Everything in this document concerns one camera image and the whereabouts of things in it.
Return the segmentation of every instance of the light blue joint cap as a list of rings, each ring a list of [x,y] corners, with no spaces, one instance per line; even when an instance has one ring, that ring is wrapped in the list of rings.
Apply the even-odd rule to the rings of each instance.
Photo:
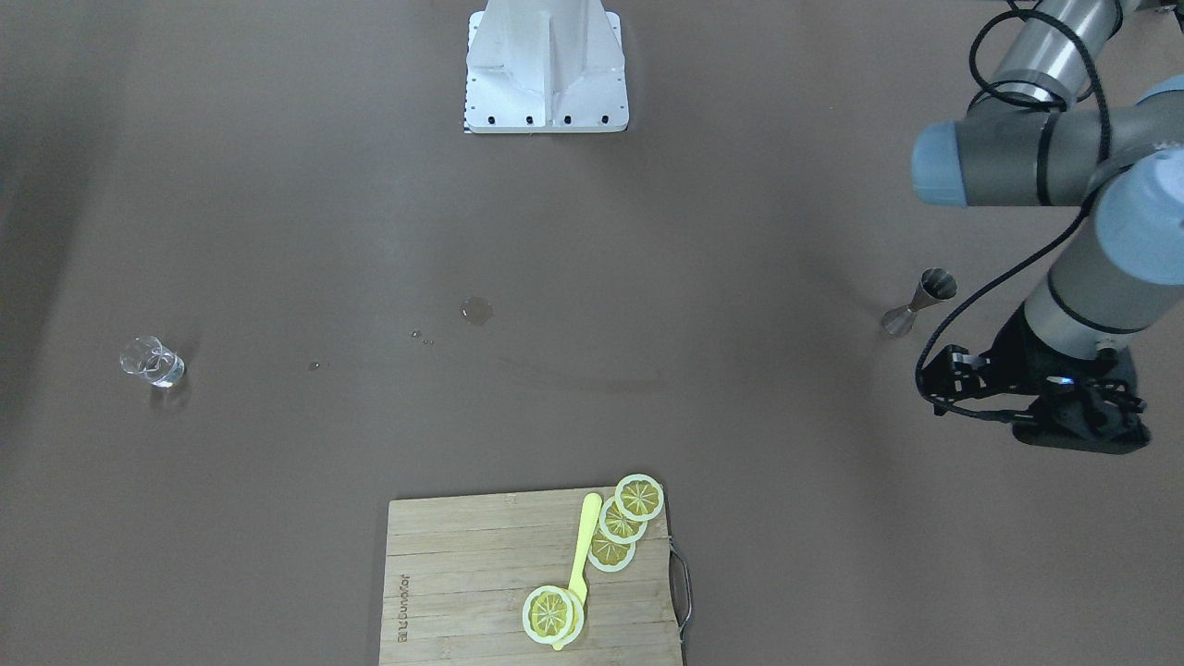
[[[1184,148],[1139,160],[1102,194],[1094,220],[1114,265],[1152,284],[1184,284]]]
[[[913,145],[913,192],[926,204],[966,207],[953,121],[931,124]]]
[[[1172,92],[1176,90],[1184,90],[1184,73],[1178,73],[1169,78],[1167,81],[1156,85],[1151,90],[1147,90],[1146,92],[1143,94],[1143,97],[1139,97],[1139,101],[1135,102],[1135,104],[1143,102],[1147,97],[1153,97],[1156,95],[1159,95],[1160,92]]]

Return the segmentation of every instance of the clear glass cup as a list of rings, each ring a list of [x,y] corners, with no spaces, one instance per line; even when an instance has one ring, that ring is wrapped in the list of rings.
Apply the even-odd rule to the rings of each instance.
[[[154,335],[141,335],[128,342],[120,354],[120,366],[153,386],[168,389],[185,374],[185,361]]]

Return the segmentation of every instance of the yellow plastic utensil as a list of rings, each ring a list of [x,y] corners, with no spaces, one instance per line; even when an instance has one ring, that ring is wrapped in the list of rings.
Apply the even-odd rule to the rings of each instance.
[[[584,507],[580,508],[580,530],[575,534],[575,561],[572,563],[572,577],[567,581],[567,591],[580,603],[583,609],[588,597],[588,584],[584,581],[584,564],[588,561],[588,549],[592,547],[592,536],[600,521],[600,505],[604,500],[596,493],[584,495]],[[564,649],[562,645],[552,645],[555,652]]]

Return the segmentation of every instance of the white metal bracket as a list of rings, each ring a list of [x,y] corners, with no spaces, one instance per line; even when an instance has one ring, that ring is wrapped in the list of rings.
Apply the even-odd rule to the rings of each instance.
[[[465,132],[625,129],[620,44],[620,17],[600,0],[489,0],[469,19]]]

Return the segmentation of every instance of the robotic arm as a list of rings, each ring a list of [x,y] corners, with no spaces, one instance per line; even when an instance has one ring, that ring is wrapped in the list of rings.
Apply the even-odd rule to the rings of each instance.
[[[1127,347],[1184,296],[1184,76],[1112,113],[1093,71],[1122,18],[1145,5],[1043,0],[1000,14],[972,53],[1000,20],[1027,25],[992,79],[974,72],[983,91],[966,119],[918,139],[913,182],[926,203],[1081,206],[1067,232],[1076,235],[991,348],[948,345],[919,372],[939,416],[1003,421],[1038,446],[1121,454],[1150,442]],[[1087,81],[1099,108],[1073,110]],[[955,405],[1000,393],[1036,399],[1025,411]]]

